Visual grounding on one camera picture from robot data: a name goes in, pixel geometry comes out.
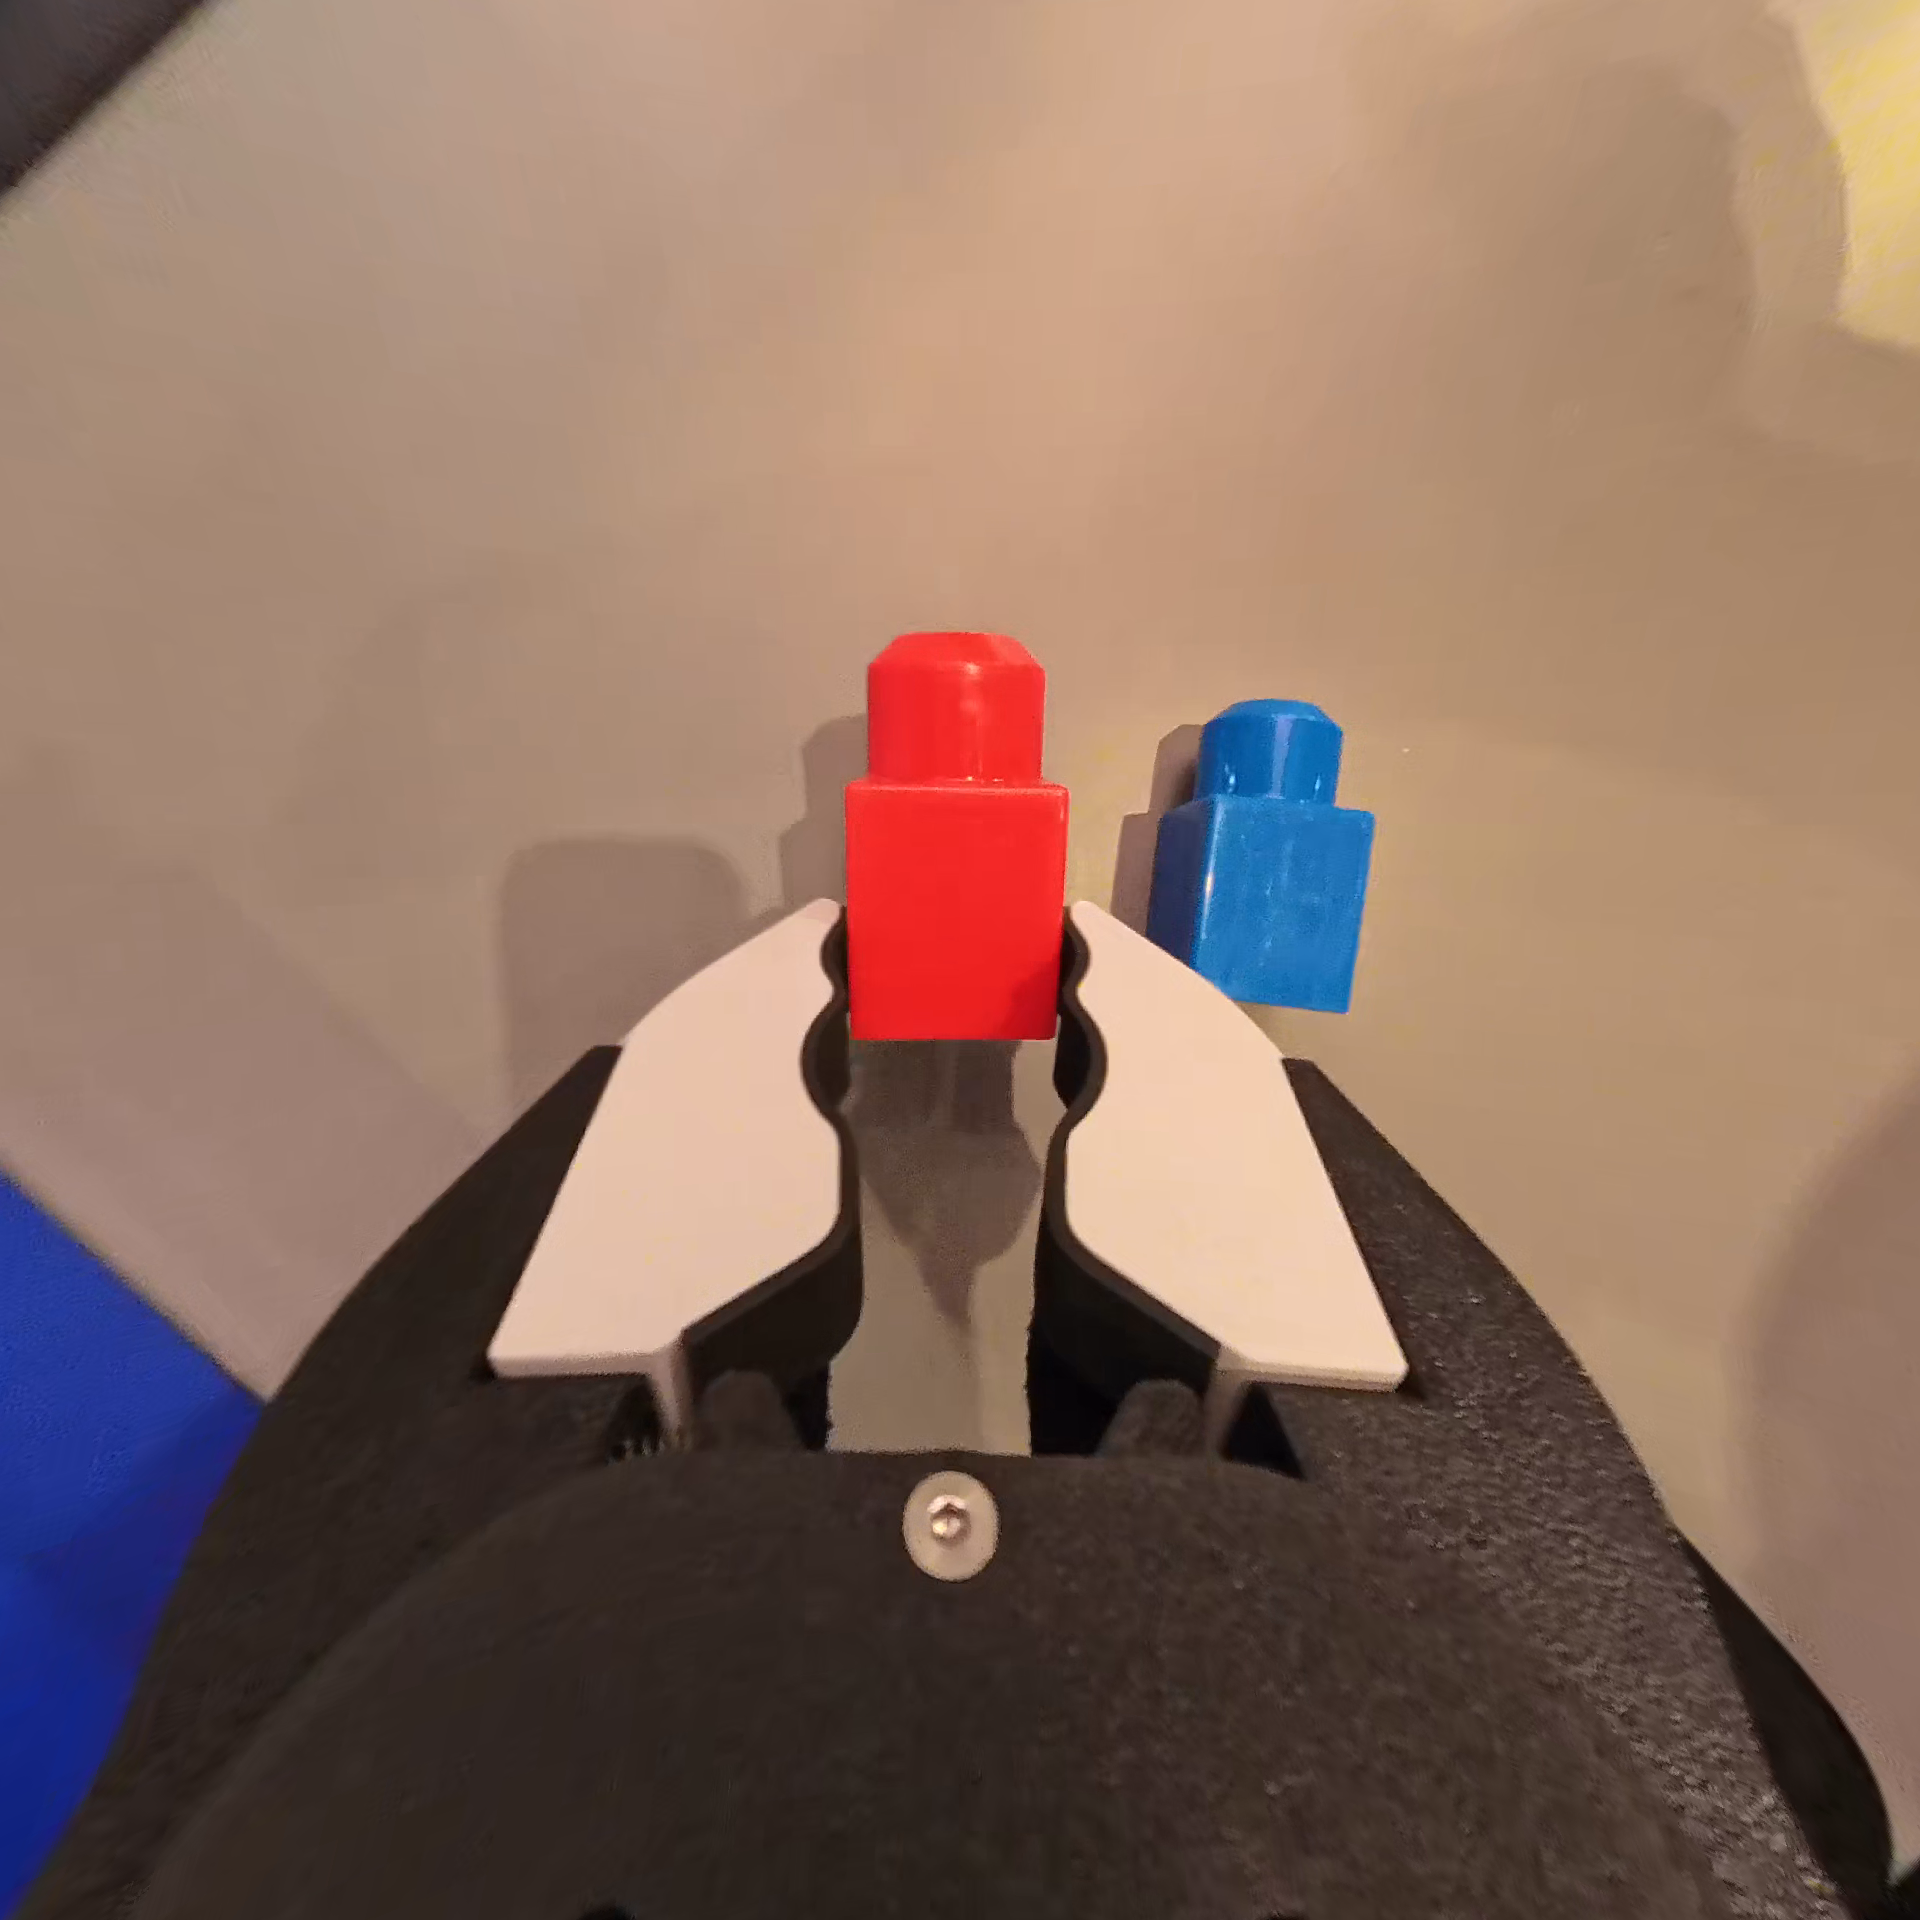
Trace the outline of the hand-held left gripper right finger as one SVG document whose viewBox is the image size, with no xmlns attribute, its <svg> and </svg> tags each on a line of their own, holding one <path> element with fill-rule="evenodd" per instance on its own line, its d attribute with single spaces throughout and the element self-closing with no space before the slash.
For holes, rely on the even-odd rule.
<svg viewBox="0 0 1920 1920">
<path fill-rule="evenodd" d="M 1085 900 L 1063 923 L 1053 1092 L 1035 1441 L 1102 1441 L 1149 1380 L 1191 1392 L 1208 1441 L 1232 1436 L 1257 1388 L 1409 1392 L 1288 1055 L 1213 983 Z"/>
</svg>

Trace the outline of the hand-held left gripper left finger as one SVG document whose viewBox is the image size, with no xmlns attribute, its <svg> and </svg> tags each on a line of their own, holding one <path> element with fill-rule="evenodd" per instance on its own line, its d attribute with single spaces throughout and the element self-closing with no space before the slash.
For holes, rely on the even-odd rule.
<svg viewBox="0 0 1920 1920">
<path fill-rule="evenodd" d="M 862 1320 L 846 908 L 810 900 L 624 1035 L 490 1344 L 494 1379 L 624 1379 L 661 1433 L 764 1374 L 827 1433 Z"/>
</svg>

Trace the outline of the blue one-stud toy block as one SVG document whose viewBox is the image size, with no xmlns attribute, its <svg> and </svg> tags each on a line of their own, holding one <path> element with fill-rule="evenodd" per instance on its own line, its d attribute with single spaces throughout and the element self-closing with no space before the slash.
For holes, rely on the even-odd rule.
<svg viewBox="0 0 1920 1920">
<path fill-rule="evenodd" d="M 1205 722 L 1161 816 L 1145 936 L 1236 1002 L 1346 1016 L 1376 816 L 1338 802 L 1341 725 L 1304 700 Z"/>
</svg>

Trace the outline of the red one-stud toy block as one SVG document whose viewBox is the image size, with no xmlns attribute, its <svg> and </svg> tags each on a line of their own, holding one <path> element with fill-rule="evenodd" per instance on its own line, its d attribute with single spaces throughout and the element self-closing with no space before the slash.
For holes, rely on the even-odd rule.
<svg viewBox="0 0 1920 1920">
<path fill-rule="evenodd" d="M 1053 1037 L 1068 789 L 1045 776 L 1045 707 L 1011 638 L 916 630 L 868 666 L 868 773 L 846 793 L 854 1040 Z"/>
</svg>

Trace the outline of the blue plastic bin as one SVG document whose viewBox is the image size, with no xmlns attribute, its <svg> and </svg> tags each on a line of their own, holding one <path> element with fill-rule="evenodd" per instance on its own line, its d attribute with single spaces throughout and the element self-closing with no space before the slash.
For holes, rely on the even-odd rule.
<svg viewBox="0 0 1920 1920">
<path fill-rule="evenodd" d="M 3 1910 L 125 1718 L 258 1397 L 3 1184 Z"/>
</svg>

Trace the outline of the grey desk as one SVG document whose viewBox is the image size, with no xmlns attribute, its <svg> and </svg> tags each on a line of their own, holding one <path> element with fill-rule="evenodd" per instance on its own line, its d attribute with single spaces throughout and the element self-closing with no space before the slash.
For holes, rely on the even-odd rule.
<svg viewBox="0 0 1920 1920">
<path fill-rule="evenodd" d="M 271 1395 L 1022 638 L 1916 1832 L 1916 4 L 223 4 L 3 201 L 3 1167 Z"/>
</svg>

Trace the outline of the black desk panel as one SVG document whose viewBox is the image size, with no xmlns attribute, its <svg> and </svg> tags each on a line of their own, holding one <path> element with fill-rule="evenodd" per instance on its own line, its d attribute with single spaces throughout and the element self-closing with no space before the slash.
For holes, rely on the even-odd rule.
<svg viewBox="0 0 1920 1920">
<path fill-rule="evenodd" d="M 3 4 L 3 194 L 202 4 Z"/>
</svg>

